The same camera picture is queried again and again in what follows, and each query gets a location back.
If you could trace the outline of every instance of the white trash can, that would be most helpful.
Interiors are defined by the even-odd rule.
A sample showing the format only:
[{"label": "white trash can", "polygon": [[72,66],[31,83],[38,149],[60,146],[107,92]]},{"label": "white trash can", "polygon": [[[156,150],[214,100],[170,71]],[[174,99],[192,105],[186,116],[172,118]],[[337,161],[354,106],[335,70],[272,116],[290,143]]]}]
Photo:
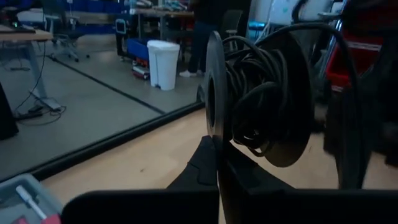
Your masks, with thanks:
[{"label": "white trash can", "polygon": [[178,44],[150,40],[149,52],[150,85],[160,86],[161,90],[173,90],[177,76],[177,61],[180,53]]}]

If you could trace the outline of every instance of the person's leg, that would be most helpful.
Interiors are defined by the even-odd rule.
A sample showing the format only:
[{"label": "person's leg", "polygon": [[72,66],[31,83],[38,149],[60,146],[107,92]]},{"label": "person's leg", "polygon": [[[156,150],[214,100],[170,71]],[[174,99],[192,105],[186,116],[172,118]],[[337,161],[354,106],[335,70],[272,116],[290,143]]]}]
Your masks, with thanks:
[{"label": "person's leg", "polygon": [[192,77],[197,75],[199,59],[202,56],[203,48],[206,45],[206,30],[201,22],[195,23],[193,28],[193,39],[191,45],[191,58],[188,63],[188,70],[180,73],[183,77]]}]

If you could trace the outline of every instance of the gray floor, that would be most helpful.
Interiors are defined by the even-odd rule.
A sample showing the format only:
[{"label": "gray floor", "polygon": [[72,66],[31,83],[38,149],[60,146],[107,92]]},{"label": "gray floor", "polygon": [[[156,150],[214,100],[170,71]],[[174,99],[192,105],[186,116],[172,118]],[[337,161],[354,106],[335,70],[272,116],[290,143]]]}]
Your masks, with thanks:
[{"label": "gray floor", "polygon": [[[41,51],[35,46],[39,65]],[[113,37],[89,37],[79,43],[79,49],[91,54],[76,63],[66,56],[59,60],[95,77],[153,107],[169,112],[195,102],[196,90],[201,78],[178,78],[172,91],[162,91],[149,82],[131,75],[130,63],[120,62],[114,49]],[[46,45],[46,54],[55,50]],[[29,63],[22,60],[23,66]],[[6,68],[19,67],[17,60],[6,64]],[[56,116],[50,113],[41,118],[18,124],[19,134],[0,141],[0,179],[23,172],[56,157],[106,138],[114,133],[142,124],[160,116],[160,113],[100,85],[57,62],[45,58],[42,75],[49,97],[55,98],[67,110],[51,124]],[[0,67],[0,82],[12,109],[28,95],[35,80],[30,72],[9,72]],[[29,98],[18,111],[25,113],[35,104]]]},{"label": "gray floor", "polygon": [[130,72],[131,62],[121,62],[115,51],[93,52],[89,59],[82,58],[79,63],[66,55],[58,59],[166,113],[195,102],[197,87],[203,80],[177,77],[174,90],[162,91],[152,87],[150,81],[135,78]]}]

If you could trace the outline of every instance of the floor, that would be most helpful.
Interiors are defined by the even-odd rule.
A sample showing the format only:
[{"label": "floor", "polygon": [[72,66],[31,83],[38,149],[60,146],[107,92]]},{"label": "floor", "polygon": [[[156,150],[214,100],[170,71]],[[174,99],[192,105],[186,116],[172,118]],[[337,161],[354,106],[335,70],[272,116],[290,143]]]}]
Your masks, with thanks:
[{"label": "floor", "polygon": [[[127,142],[104,154],[65,170],[42,183],[63,204],[91,190],[162,189],[185,168],[202,136],[207,134],[205,111],[194,112],[173,123]],[[298,162],[280,169],[264,158],[254,157],[238,147],[262,168],[300,189],[336,189],[334,159],[322,149],[323,135],[311,136]],[[364,183],[365,189],[398,189],[398,169],[384,164],[373,154]],[[220,223],[225,223],[220,212]]]},{"label": "floor", "polygon": [[[113,35],[83,37],[78,43],[79,63],[66,55],[57,57],[60,63],[53,62],[43,57],[43,44],[35,46],[39,65],[45,60],[42,79],[47,94],[66,111],[57,121],[56,114],[46,113],[19,123],[17,136],[0,141],[0,180],[196,101],[201,78],[177,78],[176,89],[161,91],[149,81],[134,78],[131,63],[119,61],[115,46]],[[56,51],[52,43],[46,44],[46,55]],[[21,63],[29,67],[28,61]],[[9,71],[20,67],[18,60],[2,65],[0,82],[14,110],[29,95],[35,80],[30,72]],[[30,97],[18,111],[25,113],[36,103]]]}]

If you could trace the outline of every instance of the table leg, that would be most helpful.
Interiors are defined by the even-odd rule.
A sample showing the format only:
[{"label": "table leg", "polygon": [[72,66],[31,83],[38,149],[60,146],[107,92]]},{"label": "table leg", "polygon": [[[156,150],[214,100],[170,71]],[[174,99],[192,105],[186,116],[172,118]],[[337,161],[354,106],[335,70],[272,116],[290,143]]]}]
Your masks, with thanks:
[{"label": "table leg", "polygon": [[40,102],[44,105],[48,106],[51,110],[59,110],[61,106],[51,98],[47,97],[47,93],[44,88],[43,77],[40,76],[42,66],[37,63],[36,53],[33,48],[32,42],[27,44],[27,59],[30,62],[30,70],[33,74],[35,84],[37,82],[37,86],[35,89],[31,90],[30,92],[34,95]]}]

